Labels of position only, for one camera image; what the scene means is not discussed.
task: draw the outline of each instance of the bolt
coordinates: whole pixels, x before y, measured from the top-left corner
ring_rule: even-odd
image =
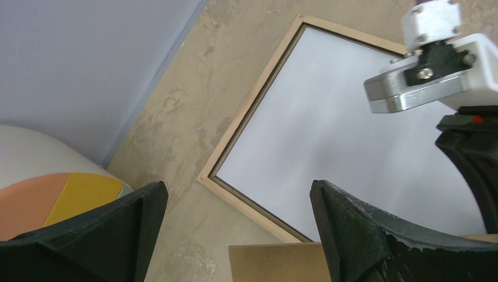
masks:
[[[417,37],[418,42],[425,42],[427,40],[427,34],[422,34],[421,36]]]
[[[395,58],[395,59],[390,60],[389,63],[391,63],[391,65],[392,65],[393,63],[397,63],[399,61],[401,61],[401,59]]]
[[[416,7],[415,9],[412,10],[413,14],[420,14],[423,12],[423,6]]]
[[[415,51],[408,52],[408,53],[405,53],[405,58],[410,58],[410,57],[413,57],[415,55],[416,55]]]
[[[467,66],[472,65],[477,61],[477,56],[474,54],[467,54],[463,57],[463,63]]]
[[[434,75],[434,71],[432,69],[424,68],[424,69],[419,70],[419,72],[417,73],[417,78],[418,79],[429,79],[433,75]]]

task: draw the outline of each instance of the concrete floor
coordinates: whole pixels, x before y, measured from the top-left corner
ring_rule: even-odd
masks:
[[[460,1],[464,35],[498,42],[498,2]],[[147,281],[231,281],[228,246],[278,239],[197,182],[298,13],[402,43],[413,0],[210,0],[108,170],[170,200]]]

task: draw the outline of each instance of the white wall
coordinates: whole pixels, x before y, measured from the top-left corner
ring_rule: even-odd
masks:
[[[0,124],[108,161],[204,4],[1,1]]]

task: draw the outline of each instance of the white board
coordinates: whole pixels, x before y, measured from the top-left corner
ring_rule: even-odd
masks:
[[[307,28],[216,176],[315,241],[315,179],[421,226],[485,234],[465,180],[434,145],[453,110],[370,112],[363,81],[392,58]]]

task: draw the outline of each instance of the yellow segment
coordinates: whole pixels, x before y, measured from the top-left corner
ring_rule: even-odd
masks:
[[[49,226],[116,200],[123,183],[110,176],[70,173],[43,226]]]

